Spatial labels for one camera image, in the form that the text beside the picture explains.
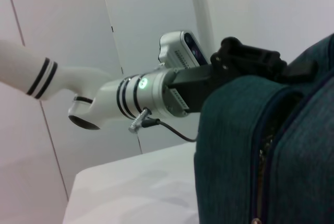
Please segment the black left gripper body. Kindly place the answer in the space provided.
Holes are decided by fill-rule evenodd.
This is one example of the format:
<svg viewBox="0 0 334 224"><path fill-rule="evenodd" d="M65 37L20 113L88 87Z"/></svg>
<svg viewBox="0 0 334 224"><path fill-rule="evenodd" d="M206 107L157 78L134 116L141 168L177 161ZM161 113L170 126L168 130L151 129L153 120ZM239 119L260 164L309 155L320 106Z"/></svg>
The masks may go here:
<svg viewBox="0 0 334 224"><path fill-rule="evenodd" d="M186 103L186 113L200 112L205 100L226 83L242 76L277 81L287 67L279 52L244 45L235 37L223 39L210 61L207 65L179 71L167 85Z"/></svg>

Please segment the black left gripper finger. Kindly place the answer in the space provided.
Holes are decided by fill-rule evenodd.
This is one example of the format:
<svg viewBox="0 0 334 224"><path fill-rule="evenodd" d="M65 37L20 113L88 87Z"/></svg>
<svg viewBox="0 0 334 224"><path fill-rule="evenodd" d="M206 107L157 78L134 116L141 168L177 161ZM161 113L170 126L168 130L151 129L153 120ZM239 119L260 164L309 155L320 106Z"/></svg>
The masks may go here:
<svg viewBox="0 0 334 224"><path fill-rule="evenodd" d="M280 76L281 83L305 83L315 79L318 73L316 61L304 61L285 67Z"/></svg>

